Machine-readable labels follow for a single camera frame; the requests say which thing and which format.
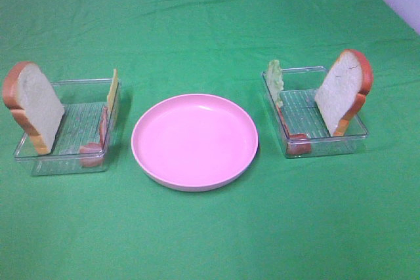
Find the clear plastic tray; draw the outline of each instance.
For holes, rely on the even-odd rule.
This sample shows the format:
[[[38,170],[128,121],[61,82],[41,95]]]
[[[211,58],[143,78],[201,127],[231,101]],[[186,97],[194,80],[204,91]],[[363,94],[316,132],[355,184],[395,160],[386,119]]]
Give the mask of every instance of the clear plastic tray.
[[[326,74],[322,66],[284,69],[284,90],[280,92],[283,106],[279,111],[268,90],[266,73],[262,73],[272,121],[288,158],[355,153],[364,148],[362,140],[368,136],[368,130],[358,115],[344,136],[329,135],[314,101]]]
[[[112,79],[65,80],[51,83],[65,108],[50,154],[38,155],[28,135],[23,134],[15,151],[15,161],[32,176],[100,172],[110,164],[108,151],[115,143],[113,129],[119,110],[120,82],[108,116],[104,143],[94,153],[79,153],[80,146],[100,143],[99,124]]]

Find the green tablecloth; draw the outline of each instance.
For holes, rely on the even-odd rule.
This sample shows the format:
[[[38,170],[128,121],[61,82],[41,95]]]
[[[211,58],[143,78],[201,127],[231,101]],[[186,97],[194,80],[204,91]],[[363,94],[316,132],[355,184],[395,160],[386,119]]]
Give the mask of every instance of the green tablecloth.
[[[375,82],[365,152],[286,159],[260,73],[362,51]],[[106,172],[31,177],[0,107],[2,279],[418,279],[420,36],[382,0],[0,0],[3,80],[122,82],[121,149]],[[170,190],[137,165],[138,118],[170,96],[229,98],[259,152],[231,184]]]

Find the pink plastic plate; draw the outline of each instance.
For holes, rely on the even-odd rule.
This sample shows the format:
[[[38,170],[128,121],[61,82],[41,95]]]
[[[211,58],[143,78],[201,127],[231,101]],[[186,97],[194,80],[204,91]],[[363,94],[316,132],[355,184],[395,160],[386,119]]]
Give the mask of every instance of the pink plastic plate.
[[[252,162],[258,133],[235,103],[210,94],[183,94],[150,108],[131,136],[131,149],[156,182],[205,191],[235,180]]]

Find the toy bread slice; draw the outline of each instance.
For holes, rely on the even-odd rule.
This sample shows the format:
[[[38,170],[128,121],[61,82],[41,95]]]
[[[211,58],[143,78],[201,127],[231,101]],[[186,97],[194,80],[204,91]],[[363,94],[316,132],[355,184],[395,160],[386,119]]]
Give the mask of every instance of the toy bread slice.
[[[367,58],[359,51],[344,50],[315,95],[331,136],[345,134],[350,120],[362,108],[373,83]]]
[[[50,153],[64,107],[37,64],[14,65],[3,82],[3,101],[37,153]]]

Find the plastic container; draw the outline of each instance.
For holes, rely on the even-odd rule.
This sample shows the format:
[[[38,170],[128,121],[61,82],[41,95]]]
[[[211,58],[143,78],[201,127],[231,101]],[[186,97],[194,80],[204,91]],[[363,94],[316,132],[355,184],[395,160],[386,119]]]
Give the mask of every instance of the plastic container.
[[[99,124],[112,79],[65,80],[51,83],[65,108],[50,154],[38,155],[28,135],[23,134],[14,159],[32,176],[100,172],[110,164],[108,151],[116,142],[114,127],[119,109],[120,82],[108,116],[104,143],[93,153],[79,153],[80,146],[100,143]]]
[[[368,130],[355,115],[344,136],[330,136],[314,101],[327,70],[322,66],[283,70],[283,106],[278,110],[268,90],[266,73],[262,73],[272,121],[287,158],[317,157],[362,151]]]

